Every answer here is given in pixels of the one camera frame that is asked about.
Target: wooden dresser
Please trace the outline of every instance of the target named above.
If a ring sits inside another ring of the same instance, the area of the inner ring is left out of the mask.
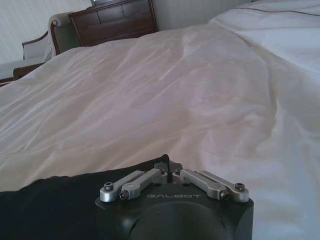
[[[152,0],[110,0],[69,14],[81,46],[138,38],[158,31]]]

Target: screw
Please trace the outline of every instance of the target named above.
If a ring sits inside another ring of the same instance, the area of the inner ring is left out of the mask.
[[[114,184],[112,182],[106,182],[104,185],[104,190],[110,192],[114,189]]]
[[[243,183],[238,182],[238,183],[236,183],[236,184],[234,185],[234,188],[237,189],[237,190],[240,191],[240,192],[244,192],[245,189],[246,189],[246,186],[245,186]]]
[[[121,200],[127,200],[129,198],[129,193],[127,190],[120,192],[119,197]]]
[[[181,169],[177,168],[176,170],[174,170],[174,173],[177,174],[177,175],[180,175],[180,172],[181,172]]]
[[[220,192],[220,199],[222,200],[228,200],[230,198],[230,194],[227,190],[222,190]]]

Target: black cloth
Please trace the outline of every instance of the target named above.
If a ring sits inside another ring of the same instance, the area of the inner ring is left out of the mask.
[[[167,155],[128,168],[40,179],[0,192],[0,239],[97,239],[95,200],[105,182],[148,171]]]

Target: white duvet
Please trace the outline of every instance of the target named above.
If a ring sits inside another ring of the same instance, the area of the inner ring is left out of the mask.
[[[244,182],[254,239],[317,240],[320,3],[81,47],[0,88],[0,191],[167,153]]]

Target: white wall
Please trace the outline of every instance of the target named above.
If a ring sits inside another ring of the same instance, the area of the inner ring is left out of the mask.
[[[52,15],[89,6],[90,0],[0,0],[0,64],[22,60],[21,43],[42,36]]]
[[[214,16],[250,0],[153,0],[160,30],[205,24]]]
[[[153,0],[159,30],[205,24],[214,16],[250,0]],[[48,30],[49,17],[79,11],[90,0],[0,0],[0,64],[23,59],[21,43]]]

